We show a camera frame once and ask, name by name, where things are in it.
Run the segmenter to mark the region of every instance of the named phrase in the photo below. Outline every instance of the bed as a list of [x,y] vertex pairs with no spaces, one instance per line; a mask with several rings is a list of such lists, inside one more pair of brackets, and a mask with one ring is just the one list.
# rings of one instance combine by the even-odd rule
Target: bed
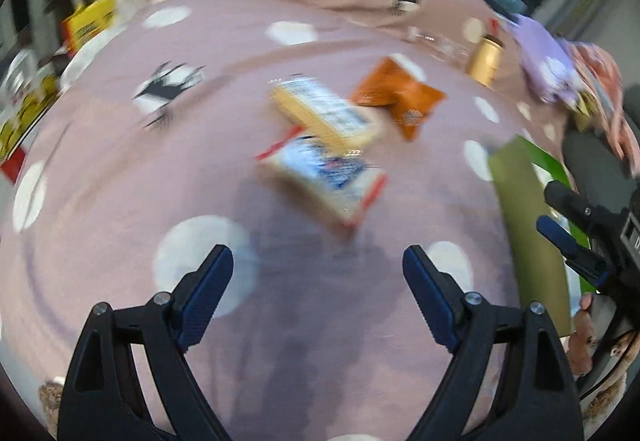
[[[421,244],[463,290],[517,305],[487,154],[522,134],[560,158],[566,115],[527,93],[506,33],[492,89],[405,41],[413,26],[473,49],[469,28],[495,17],[484,1],[397,1],[151,3],[50,110],[0,243],[0,359],[41,420],[37,389],[65,376],[95,303],[117,309],[171,291],[222,243],[234,276],[187,359],[231,436],[409,434],[449,355],[402,278],[402,252]],[[257,168],[292,126],[270,81],[305,74],[348,97],[392,53],[447,100],[413,143],[381,110],[382,138],[365,157],[388,183],[345,231]],[[143,94],[176,66],[184,91],[158,122]],[[138,354],[152,415],[169,429]],[[488,411],[499,364],[497,351],[472,423]]]

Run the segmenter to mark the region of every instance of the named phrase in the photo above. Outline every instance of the snack package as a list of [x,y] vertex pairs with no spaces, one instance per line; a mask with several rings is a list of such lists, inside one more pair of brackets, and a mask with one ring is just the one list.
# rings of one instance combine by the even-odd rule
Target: snack package
[[51,62],[38,69],[33,51],[21,50],[10,65],[0,94],[9,104],[0,114],[0,163],[8,161],[58,99]]
[[420,124],[445,98],[442,91],[415,81],[405,85],[397,94],[396,103],[391,107],[391,117],[407,141],[415,139]]
[[295,76],[275,82],[271,97],[335,156],[362,151],[380,133],[370,112],[340,98],[313,78]]
[[412,82],[424,82],[424,72],[402,53],[385,57],[357,87],[351,101],[359,106],[389,106],[398,92]]
[[80,6],[62,21],[62,30],[70,56],[100,32],[110,28],[115,14],[115,0],[97,0],[89,6]]
[[313,193],[341,224],[359,224],[384,187],[385,172],[358,156],[334,156],[320,139],[301,128],[292,134],[257,159]]

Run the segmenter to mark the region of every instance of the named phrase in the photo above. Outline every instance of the green folder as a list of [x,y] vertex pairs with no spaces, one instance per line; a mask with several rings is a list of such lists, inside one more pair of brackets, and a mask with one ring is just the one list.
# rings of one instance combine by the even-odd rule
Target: green folder
[[[511,243],[520,304],[542,302],[558,335],[564,337],[572,332],[564,259],[536,230],[538,217],[554,216],[545,202],[544,187],[534,165],[547,171],[551,179],[570,186],[562,164],[522,136],[516,136],[489,159]],[[569,231],[579,244],[589,247],[587,236],[572,223]],[[580,280],[580,289],[593,291],[584,280]]]

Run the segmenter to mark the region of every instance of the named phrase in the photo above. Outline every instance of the yellow box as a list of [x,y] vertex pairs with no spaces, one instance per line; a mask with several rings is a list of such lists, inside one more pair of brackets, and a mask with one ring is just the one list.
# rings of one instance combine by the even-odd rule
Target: yellow box
[[340,98],[313,78],[278,81],[271,98],[336,156],[364,150],[380,133],[371,110]]
[[111,27],[115,10],[115,0],[97,0],[62,21],[69,55],[74,56],[94,36]]

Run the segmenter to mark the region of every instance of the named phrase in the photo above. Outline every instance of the blue gripper pad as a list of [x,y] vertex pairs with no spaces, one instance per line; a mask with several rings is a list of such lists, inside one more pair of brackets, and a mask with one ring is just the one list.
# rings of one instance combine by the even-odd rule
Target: blue gripper pad
[[172,326],[183,352],[200,343],[234,270],[231,250],[220,244],[197,271],[187,273],[174,290]]
[[462,290],[450,275],[438,271],[420,246],[404,251],[402,272],[433,339],[454,354],[462,342],[458,331],[464,316]]
[[536,230],[567,259],[573,259],[578,254],[578,243],[551,217],[540,216],[536,221]]

